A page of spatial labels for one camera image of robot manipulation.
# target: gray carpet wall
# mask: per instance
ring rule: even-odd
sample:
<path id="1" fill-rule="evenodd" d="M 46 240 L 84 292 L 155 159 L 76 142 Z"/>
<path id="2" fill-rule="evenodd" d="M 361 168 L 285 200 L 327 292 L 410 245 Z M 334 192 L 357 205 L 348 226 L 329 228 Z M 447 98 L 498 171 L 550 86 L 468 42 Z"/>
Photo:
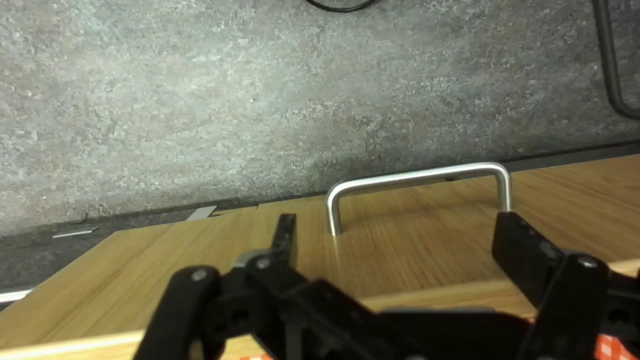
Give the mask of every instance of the gray carpet wall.
<path id="1" fill-rule="evenodd" d="M 617 7 L 638 100 L 640 6 Z M 0 234 L 638 135 L 589 0 L 0 1 Z"/>

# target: cable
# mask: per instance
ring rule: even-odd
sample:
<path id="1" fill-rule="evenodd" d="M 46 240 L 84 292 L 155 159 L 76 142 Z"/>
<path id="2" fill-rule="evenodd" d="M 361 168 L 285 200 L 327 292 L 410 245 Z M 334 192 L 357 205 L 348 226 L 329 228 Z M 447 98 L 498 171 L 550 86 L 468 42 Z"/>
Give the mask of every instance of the cable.
<path id="1" fill-rule="evenodd" d="M 364 1 L 357 3 L 357 6 L 346 6 L 346 7 L 327 6 L 327 3 L 323 3 L 323 1 L 319 1 L 319 0 L 307 0 L 307 1 L 313 3 L 313 6 L 317 6 L 317 7 L 323 7 L 325 12 L 341 12 L 341 13 L 346 13 L 346 12 L 361 12 L 361 9 L 377 3 L 378 0 L 364 0 Z"/>

